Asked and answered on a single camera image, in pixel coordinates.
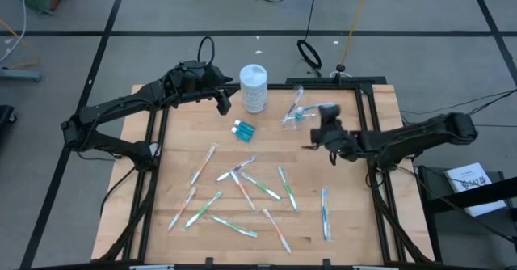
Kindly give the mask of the wooden table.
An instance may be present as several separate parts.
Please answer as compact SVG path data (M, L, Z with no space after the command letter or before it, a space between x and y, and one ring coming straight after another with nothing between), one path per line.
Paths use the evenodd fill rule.
M281 120L295 96L286 85L270 85L268 106L253 115L242 107L242 97L231 97L229 113L221 116L213 101L188 103L171 109L167 115L150 116L140 112L124 120L121 137L139 141L146 137L162 141L161 166L157 173L138 174L132 162L115 163L110 184L114 191L107 200L95 239L92 255L98 259L116 242L149 181L157 189L147 217L137 225L133 236L120 253L123 259L142 259L148 264L202 264L212 257L214 264L321 265L330 259L334 265L382 264L385 261L410 261L410 253L394 235L372 202L372 187L367 185L364 160L339 160L333 166L325 150L305 150L309 129L284 128ZM255 127L251 142L232 132L235 120ZM189 182L200 167L211 144L219 146L193 186L195 195L174 227L168 225L180 210L191 190ZM255 156L256 159L236 173L256 211L230 175L217 177ZM296 212L283 186L278 167L290 185L299 210ZM244 179L245 172L278 194L272 197ZM322 189L328 188L330 241L323 237ZM222 195L188 229L183 227L214 195ZM267 209L292 253L288 254L273 225L263 214ZM211 219L215 215L258 233L252 238Z

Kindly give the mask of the blue packaged toothbrush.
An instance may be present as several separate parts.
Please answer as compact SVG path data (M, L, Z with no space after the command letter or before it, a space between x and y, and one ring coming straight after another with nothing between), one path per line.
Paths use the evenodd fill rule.
M310 104L310 105L304 106L302 108L303 108L304 111L310 111L310 110L313 110L313 109L317 109L319 107L328 108L328 107L332 107L334 105L337 105L337 104L334 103L334 102L324 102L324 103Z
M330 223L328 213L328 188L322 189L322 225L323 225L323 237L325 241L330 241Z

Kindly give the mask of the white cylindrical canister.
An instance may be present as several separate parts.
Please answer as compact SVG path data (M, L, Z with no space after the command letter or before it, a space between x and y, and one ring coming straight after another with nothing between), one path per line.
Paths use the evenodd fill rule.
M260 113L267 106L267 71L258 64L244 66L239 74L242 106L249 113Z

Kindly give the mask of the black case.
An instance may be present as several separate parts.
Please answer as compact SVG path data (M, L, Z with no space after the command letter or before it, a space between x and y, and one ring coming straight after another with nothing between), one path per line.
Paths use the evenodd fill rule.
M0 105L0 142L11 131L16 121L15 108L9 105Z

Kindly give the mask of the grey metal bar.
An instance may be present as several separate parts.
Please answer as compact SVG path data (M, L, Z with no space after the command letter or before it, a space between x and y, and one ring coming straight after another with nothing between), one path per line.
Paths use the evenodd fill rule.
M37 71L0 69L0 80L18 80L39 82L42 79Z

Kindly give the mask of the black cart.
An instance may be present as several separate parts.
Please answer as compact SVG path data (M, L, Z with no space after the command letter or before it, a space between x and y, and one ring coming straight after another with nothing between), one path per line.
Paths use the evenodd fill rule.
M478 200L456 197L444 168L416 167L422 206L435 258L447 266L517 270L517 177L489 171L493 189L483 198L500 198L503 207L471 217L463 207Z

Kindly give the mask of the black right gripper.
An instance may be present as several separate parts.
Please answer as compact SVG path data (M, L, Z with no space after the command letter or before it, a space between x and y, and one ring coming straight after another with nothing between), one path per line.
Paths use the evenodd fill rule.
M305 150L318 150L324 147L329 152L330 163L335 166L337 158L355 162L360 148L356 139L343 128L338 118L341 109L339 105L319 107L320 127L310 129L310 145L302 146Z

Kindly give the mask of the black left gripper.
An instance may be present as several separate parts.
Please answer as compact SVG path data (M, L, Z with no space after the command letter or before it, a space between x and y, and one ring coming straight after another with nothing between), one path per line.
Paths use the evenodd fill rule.
M176 103L215 99L218 112L224 116L231 108L229 94L239 91L239 84L229 83L232 81L213 64L195 60L180 62L176 66Z

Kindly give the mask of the white booklet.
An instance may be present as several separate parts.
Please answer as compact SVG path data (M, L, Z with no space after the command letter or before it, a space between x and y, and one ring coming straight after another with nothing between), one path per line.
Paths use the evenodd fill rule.
M491 179L479 162L449 169L444 172L444 175L452 186L454 193L465 192L492 184ZM505 207L506 203L500 200L483 205L470 206L465 211L472 217L478 217Z

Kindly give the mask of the green packaged toothbrush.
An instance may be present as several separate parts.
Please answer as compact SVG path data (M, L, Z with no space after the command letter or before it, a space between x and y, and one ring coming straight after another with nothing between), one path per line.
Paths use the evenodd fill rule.
M253 179L250 175L248 175L247 173L245 172L242 172L241 173L241 176L250 181L252 184L254 184L257 188L260 188L263 192L265 192L267 195L269 195L270 197L272 197L274 200L281 200L280 196L278 194L276 194L275 192L273 192L270 188L268 188L266 185L260 183L259 181Z
M221 197L222 195L222 192L219 191L217 192L214 197L208 201L195 215L193 215L188 221L187 223L184 225L183 229L186 230L188 229L190 226L192 226L207 210L208 208L217 200Z
M222 225L228 226L232 230L235 230L238 233L243 234L245 236L249 236L249 237L252 237L252 238L257 238L258 237L258 233L257 232L255 232L253 230L244 229L244 228L242 228L242 227L240 227L238 225L235 225L235 224L233 224L233 223L231 223L229 221L226 221L226 220L224 220L224 219L222 219L220 217L217 217L215 215L212 215L211 219L221 223Z
M278 172L280 174L280 178L282 179L283 186L284 186L284 188L286 190L286 193L288 194L288 199L290 200L293 209L297 212L299 210L299 208L298 208L298 205L297 205L297 202L296 202L296 198L294 197L294 194L292 192L292 189L291 189L291 187L288 184L288 181L286 179L286 176L285 176L285 173L284 173L284 168L283 167L278 167Z

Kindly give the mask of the orange packaged toothbrush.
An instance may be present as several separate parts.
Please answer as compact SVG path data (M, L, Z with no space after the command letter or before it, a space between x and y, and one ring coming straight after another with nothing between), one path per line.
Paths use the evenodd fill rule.
M213 142L211 144L211 147L209 149L209 151L207 152L203 162L201 163L200 167L198 168L198 170L195 172L195 174L192 176L190 182L189 182L189 186L192 187L194 185L194 183L196 182L196 180L199 178L201 172L204 170L204 168L207 166L210 158L213 156L213 154L215 153L216 151L216 148L218 147L219 145L215 142Z
M188 204L190 203L191 199L193 198L193 196L195 195L195 192L197 190L197 187L193 186L187 196L187 199L184 201L182 207L180 208L180 210L175 214L174 218L172 219L172 221L170 222L170 224L168 225L168 228L167 228L167 231L170 231L174 225L177 223L178 219L180 218L181 214L183 213L183 211L186 209L186 207L188 206Z
M251 207L252 211L256 211L256 207L253 203L253 201L251 200L251 198L249 197L247 191L245 190L245 188L243 187L242 183L240 182L239 178L237 177L236 173L234 171L231 171L230 172L230 175L232 176L232 179L233 181L235 182L235 184L239 187L239 189L241 190L243 196L245 197L245 199L247 200L249 206Z
M278 225L276 224L274 218L272 217L272 215L270 214L270 212L267 210L267 209L262 209L262 212L263 214L266 216L266 218L270 221L270 223L273 225L274 229L275 229L275 232L276 234L278 235L279 239L280 239L280 242L282 243L285 251L288 253L288 254L291 254L292 253L292 250L290 248L290 246L288 245L288 242L286 240L286 238L283 236L283 234L281 233L280 231L280 228L278 227Z

